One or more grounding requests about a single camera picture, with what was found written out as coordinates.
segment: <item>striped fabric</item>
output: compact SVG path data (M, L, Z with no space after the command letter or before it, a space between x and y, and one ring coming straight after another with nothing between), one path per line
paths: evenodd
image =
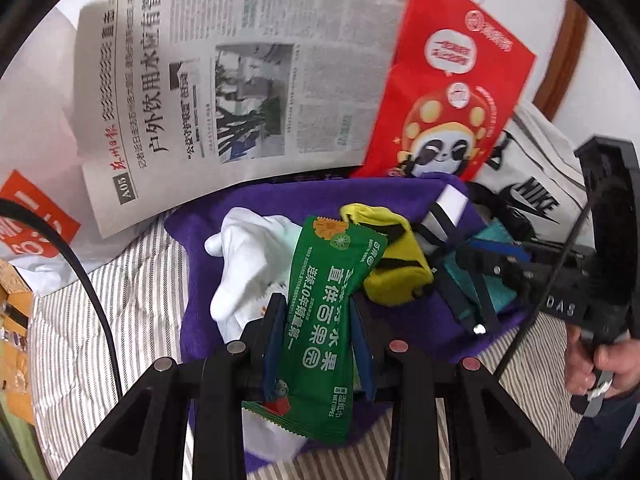
M90 277L110 320L125 390L158 357L180 361L179 334L187 302L188 263L160 218L145 235ZM513 331L480 358L492 370ZM559 456L564 457L578 417L562 387L564 327L541 316L502 378ZM36 431L52 477L115 405L106 340L90 302L76 282L36 298L29 328L31 388ZM438 402L440 463L449 480L444 405ZM387 413L356 446L312 451L248 476L251 480L383 479L391 417ZM183 479L191 479L193 436L188 432Z

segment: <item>black cable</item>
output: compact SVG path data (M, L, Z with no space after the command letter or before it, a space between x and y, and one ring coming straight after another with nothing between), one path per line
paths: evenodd
M95 313L98 315L98 320L100 321L100 326L102 327L104 336L107 339L107 348L109 349L109 359L111 361L111 370L113 371L113 380L116 385L116 394L118 396L118 400L120 400L122 398L122 384L120 383L120 369L118 368L118 358L116 356L116 347L113 343L113 334L111 333L109 321L104 315L104 310L102 309L102 304L100 304L100 299L95 293L94 286L92 285L89 276L82 267L80 260L78 260L78 257L73 252L71 247L69 247L64 238L60 236L53 227L51 227L42 218L29 211L24 206L21 206L20 204L17 204L15 202L11 202L10 200L0 198L0 217L6 217L11 220L20 222L21 224L24 224L34 231L42 234L47 240L49 240L49 242L53 244L53 246L60 252L60 254L62 254L64 259L68 262L69 266L71 266L71 268L76 273L76 276L78 276L78 280L80 280L80 283L82 283L84 290L89 296L89 300L94 306Z
M591 197L587 200L586 205L580 211L578 218L574 222L573 227L571 227L571 231L569 232L569 235L566 241L564 242L564 245L562 246L560 256L558 257L556 264L553 266L553 269L551 270L549 279L546 282L545 288L543 289L542 294L540 295L540 299L538 300L536 307L533 309L533 311L529 314L527 319L525 319L522 325L520 326L520 329L518 330L517 334L513 338L513 341L511 341L511 344L507 348L507 351L504 353L504 355L502 356L502 359L500 359L500 362L498 363L498 366L495 369L494 377L496 378L496 380L499 381L500 378L502 377L502 374L504 373L506 367L508 366L509 362L511 361L514 354L516 353L516 350L522 343L523 339L525 338L525 336L527 335L527 333L529 332L533 324L536 322L536 319L538 318L538 313L542 309L543 305L546 304L546 299L549 296L551 287L553 286L556 279L558 278L558 274L560 274L560 270L564 265L564 261L566 260L569 252L574 246L575 240L578 237L578 234L580 233L580 229L582 228L582 225L584 224L584 222L587 219L587 216L589 215L589 211L591 211L591 208L593 208L593 205L601 199L602 194L612 186L625 187L624 183L617 177L606 178L600 183L600 185L597 187L595 192L591 194Z

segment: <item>purple cloth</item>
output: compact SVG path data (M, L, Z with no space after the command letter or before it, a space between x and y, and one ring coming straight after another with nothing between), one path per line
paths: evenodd
M221 190L183 205L164 222L167 232L185 248L189 258L189 303L180 331L183 361L208 357L223 344L209 307L222 278L224 261L209 256L204 250L204 242L220 232L222 220L231 208L245 207L262 216L283 215L302 225L309 215L340 218L341 206L359 202L388 207L410 222L420 222L447 184L466 194L465 185L457 177L431 173L422 178L255 184ZM465 209L458 225L466 236L484 227L472 206ZM418 346L430 356L449 362L478 354L524 316L522 310L512 304L498 317L502 323L500 334L471 336L454 320L449 307L437 293L400 308L372 304L372 314L385 319L397 337ZM355 403L350 443L359 440L386 408L380 404ZM320 445L309 442L305 449L309 447ZM249 453L245 453L245 460L247 472L266 464Z

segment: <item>wet wipes packet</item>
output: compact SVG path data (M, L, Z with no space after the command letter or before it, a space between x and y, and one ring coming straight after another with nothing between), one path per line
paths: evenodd
M273 399L244 407L295 434L342 444L353 403L349 296L386 248L372 229L308 217L289 281L287 323Z

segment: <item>red paper bag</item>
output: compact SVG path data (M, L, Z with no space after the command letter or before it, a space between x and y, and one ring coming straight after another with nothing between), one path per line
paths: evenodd
M440 171L472 179L534 60L471 0L410 0L369 150L354 176Z

